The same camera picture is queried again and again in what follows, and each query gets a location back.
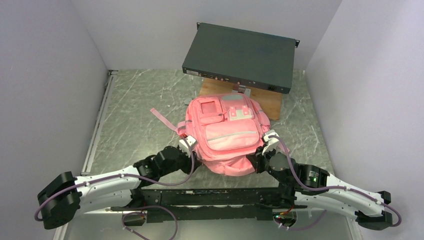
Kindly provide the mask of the pink student backpack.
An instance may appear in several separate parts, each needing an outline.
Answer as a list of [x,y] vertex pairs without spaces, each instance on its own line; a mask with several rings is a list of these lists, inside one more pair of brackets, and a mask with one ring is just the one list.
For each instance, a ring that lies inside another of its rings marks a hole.
[[271,123],[260,104],[242,93],[203,95],[193,99],[185,120],[173,125],[155,108],[151,113],[179,136],[193,136],[198,159],[212,172],[245,176],[255,170],[248,155],[263,150]]

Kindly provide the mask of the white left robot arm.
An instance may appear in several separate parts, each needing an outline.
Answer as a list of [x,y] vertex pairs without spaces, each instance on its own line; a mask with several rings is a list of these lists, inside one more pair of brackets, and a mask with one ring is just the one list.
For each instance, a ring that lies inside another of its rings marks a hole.
[[89,176],[63,172],[38,193],[39,207],[34,219],[51,230],[94,210],[137,210],[154,203],[152,196],[143,194],[144,187],[153,184],[169,187],[170,183],[160,181],[162,177],[182,171],[190,178],[200,165],[195,152],[167,146],[116,171]]

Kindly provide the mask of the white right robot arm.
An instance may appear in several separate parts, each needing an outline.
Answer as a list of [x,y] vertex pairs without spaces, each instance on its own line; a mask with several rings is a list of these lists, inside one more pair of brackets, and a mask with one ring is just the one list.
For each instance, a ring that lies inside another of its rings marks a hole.
[[388,205],[387,191],[370,192],[348,184],[318,166],[297,163],[275,150],[247,156],[256,173],[268,173],[278,182],[274,200],[263,200],[263,206],[282,209],[274,216],[284,223],[284,215],[294,208],[319,208],[349,217],[361,227],[381,231],[392,227],[394,210]]

